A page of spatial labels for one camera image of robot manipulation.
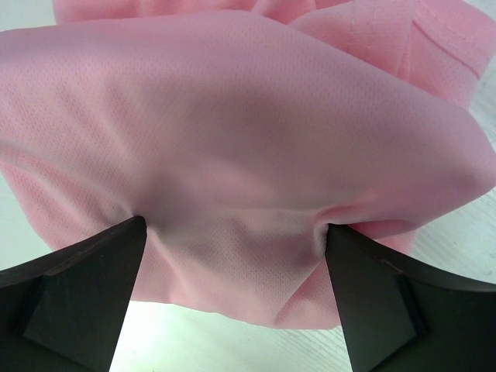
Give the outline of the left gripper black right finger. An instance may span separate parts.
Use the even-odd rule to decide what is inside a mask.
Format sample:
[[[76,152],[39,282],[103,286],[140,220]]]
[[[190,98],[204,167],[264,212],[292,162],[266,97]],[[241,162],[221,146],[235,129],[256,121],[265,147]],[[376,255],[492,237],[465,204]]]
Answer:
[[[325,259],[354,371],[495,369],[495,286],[330,225]]]

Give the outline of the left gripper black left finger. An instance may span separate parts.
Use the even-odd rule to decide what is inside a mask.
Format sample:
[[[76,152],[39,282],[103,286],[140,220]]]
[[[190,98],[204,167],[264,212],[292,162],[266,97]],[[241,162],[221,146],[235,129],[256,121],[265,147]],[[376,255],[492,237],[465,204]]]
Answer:
[[[107,371],[146,245],[133,217],[1,272],[3,371]]]

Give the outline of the pink t shirt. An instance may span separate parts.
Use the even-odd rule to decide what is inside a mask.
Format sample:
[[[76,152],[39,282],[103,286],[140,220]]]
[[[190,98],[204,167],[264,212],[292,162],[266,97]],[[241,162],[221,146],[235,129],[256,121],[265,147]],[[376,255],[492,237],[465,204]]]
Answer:
[[[56,1],[1,34],[1,172],[58,250],[134,215],[133,299],[339,324],[328,224],[402,253],[495,186],[463,1]]]

